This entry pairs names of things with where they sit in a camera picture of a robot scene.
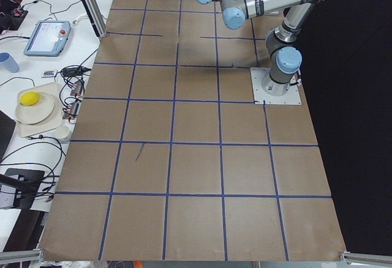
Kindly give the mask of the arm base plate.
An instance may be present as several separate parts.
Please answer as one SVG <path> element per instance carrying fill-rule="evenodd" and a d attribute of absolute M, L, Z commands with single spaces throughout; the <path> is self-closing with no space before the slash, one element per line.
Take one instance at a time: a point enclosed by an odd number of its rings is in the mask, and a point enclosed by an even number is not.
<path fill-rule="evenodd" d="M 251 67 L 254 103 L 258 105 L 301 105 L 296 79 L 277 84 L 270 78 L 269 67 Z"/>

